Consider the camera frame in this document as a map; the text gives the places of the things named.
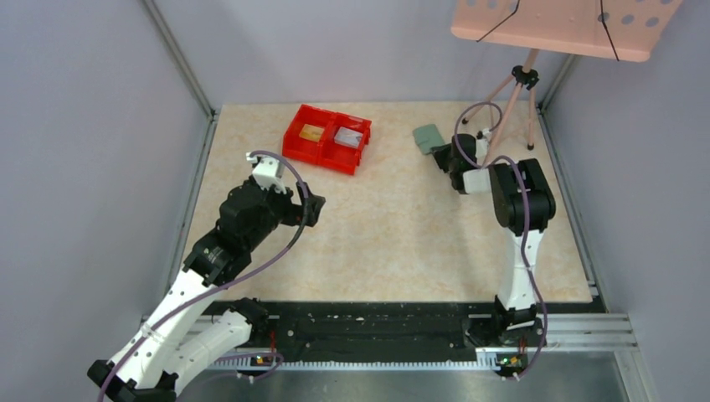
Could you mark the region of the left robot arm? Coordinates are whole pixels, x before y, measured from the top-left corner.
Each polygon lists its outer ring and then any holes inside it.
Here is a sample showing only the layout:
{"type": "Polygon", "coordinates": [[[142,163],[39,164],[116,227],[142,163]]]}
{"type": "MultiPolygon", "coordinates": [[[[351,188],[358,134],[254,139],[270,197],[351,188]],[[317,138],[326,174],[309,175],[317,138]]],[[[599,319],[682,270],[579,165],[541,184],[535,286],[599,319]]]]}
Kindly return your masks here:
{"type": "Polygon", "coordinates": [[[212,362],[265,327],[267,310],[243,297],[209,329],[189,341],[183,339],[222,291],[273,265],[305,227],[317,224],[325,198],[312,193],[303,181],[296,188],[298,204],[292,202],[289,188],[262,187],[254,178],[229,192],[214,228],[193,245],[168,294],[143,327],[113,357],[91,364],[87,375],[100,388],[99,401],[174,401],[212,362]],[[296,227],[290,242],[245,274],[252,253],[279,225],[296,227]]]}

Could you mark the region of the green card holder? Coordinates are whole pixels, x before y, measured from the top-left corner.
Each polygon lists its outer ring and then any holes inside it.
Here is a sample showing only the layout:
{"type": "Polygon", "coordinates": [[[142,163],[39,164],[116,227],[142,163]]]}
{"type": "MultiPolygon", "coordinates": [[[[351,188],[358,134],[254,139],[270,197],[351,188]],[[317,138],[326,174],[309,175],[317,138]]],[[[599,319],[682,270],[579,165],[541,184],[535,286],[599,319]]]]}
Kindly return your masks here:
{"type": "Polygon", "coordinates": [[[423,155],[430,155],[435,148],[445,145],[445,140],[436,124],[416,127],[412,134],[416,147],[423,155]]]}

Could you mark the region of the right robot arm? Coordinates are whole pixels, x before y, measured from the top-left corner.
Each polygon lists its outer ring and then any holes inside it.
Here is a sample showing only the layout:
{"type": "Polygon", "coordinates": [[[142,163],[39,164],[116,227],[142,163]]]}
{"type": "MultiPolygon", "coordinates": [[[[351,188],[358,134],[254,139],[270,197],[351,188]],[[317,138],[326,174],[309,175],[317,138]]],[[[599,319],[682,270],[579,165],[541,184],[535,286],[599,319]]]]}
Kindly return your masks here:
{"type": "Polygon", "coordinates": [[[512,345],[540,337],[545,329],[538,310],[542,303],[535,282],[538,248],[557,205],[536,158],[478,167],[480,145],[470,134],[456,134],[450,143],[429,151],[438,168],[461,194],[489,193],[494,216],[505,234],[506,265],[494,297],[491,321],[474,331],[478,346],[512,345]]]}

